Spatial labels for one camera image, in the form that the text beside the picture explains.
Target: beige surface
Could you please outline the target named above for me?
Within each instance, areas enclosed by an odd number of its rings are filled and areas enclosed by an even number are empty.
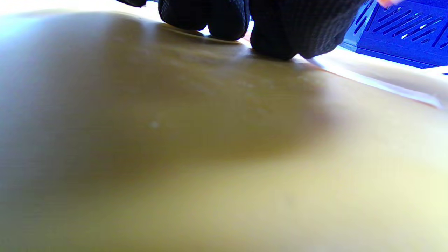
[[[448,251],[448,118],[113,13],[0,19],[1,251]]]

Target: gloved hand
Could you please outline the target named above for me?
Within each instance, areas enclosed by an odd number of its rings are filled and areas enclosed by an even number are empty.
[[[117,0],[142,7],[146,0]],[[202,30],[237,40],[255,21],[250,42],[263,55],[289,60],[330,52],[342,43],[366,0],[159,0],[162,20],[186,30]]]

